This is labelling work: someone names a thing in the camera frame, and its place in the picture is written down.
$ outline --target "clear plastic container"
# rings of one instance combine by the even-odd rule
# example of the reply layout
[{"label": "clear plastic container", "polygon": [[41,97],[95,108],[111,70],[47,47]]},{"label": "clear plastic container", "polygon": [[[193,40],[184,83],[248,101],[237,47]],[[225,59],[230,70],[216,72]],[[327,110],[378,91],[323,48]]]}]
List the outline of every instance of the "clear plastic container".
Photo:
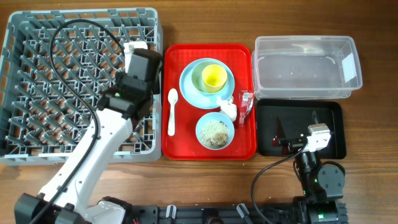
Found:
[{"label": "clear plastic container", "polygon": [[252,59],[257,99],[346,98],[362,87],[351,37],[258,37]]}]

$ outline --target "white spoon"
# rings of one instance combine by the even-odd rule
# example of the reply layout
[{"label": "white spoon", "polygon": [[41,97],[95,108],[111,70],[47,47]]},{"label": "white spoon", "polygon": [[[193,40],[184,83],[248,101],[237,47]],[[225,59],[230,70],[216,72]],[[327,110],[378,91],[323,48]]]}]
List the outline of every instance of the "white spoon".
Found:
[{"label": "white spoon", "polygon": [[169,91],[169,95],[167,99],[170,103],[170,118],[169,118],[169,126],[167,127],[167,134],[169,136],[173,136],[175,134],[175,119],[174,119],[174,106],[178,100],[178,93],[176,89],[171,89]]}]

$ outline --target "brown wooden surface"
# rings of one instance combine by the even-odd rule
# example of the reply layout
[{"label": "brown wooden surface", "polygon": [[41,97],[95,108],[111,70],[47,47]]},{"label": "brown wooden surface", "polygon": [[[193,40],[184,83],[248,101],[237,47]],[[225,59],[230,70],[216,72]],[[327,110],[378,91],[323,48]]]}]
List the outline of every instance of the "brown wooden surface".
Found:
[{"label": "brown wooden surface", "polygon": [[[2,0],[0,42],[14,11],[154,7],[165,49],[175,43],[239,42],[254,50],[262,35],[349,35],[356,44],[363,87],[343,100],[350,223],[398,223],[398,2],[397,1],[59,1]],[[232,205],[250,202],[253,177],[279,160],[256,154],[242,162],[111,164],[90,203],[113,196],[134,205]],[[35,195],[57,166],[0,164],[0,223],[14,223],[14,204]],[[290,202],[302,194],[287,162],[257,183],[258,202]]]}]

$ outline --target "gray dish rack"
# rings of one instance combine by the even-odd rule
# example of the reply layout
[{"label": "gray dish rack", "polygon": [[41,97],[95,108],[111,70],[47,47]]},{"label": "gray dish rack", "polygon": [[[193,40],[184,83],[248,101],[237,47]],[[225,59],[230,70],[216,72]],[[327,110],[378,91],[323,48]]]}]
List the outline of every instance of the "gray dish rack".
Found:
[{"label": "gray dish rack", "polygon": [[[163,30],[153,8],[24,11],[13,13],[0,58],[0,162],[9,166],[65,162],[84,135],[88,110],[52,74],[49,43],[60,24],[89,19],[109,29],[123,44],[144,40],[162,53]],[[105,32],[77,23],[63,29],[53,47],[59,74],[94,109],[100,94],[124,70],[119,49]],[[134,136],[115,152],[111,162],[154,161],[161,156],[160,95],[152,113]]]}]

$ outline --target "red tray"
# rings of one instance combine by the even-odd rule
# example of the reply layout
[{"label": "red tray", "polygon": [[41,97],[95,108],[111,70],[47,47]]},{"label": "red tray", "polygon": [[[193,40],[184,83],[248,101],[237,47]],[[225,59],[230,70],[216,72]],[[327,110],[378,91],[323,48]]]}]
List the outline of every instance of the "red tray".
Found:
[{"label": "red tray", "polygon": [[[244,126],[235,129],[231,144],[219,151],[203,147],[195,135],[198,120],[220,108],[203,110],[189,104],[181,95],[179,80],[183,69],[194,60],[214,58],[225,63],[235,78],[234,103],[238,104],[240,90],[253,90],[251,53],[242,44],[176,44],[165,54],[163,110],[162,110],[162,151],[173,160],[243,160],[249,159],[257,149],[256,119],[254,106],[246,117]],[[175,135],[167,134],[170,103],[169,90],[175,88],[178,101],[175,105]]]}]

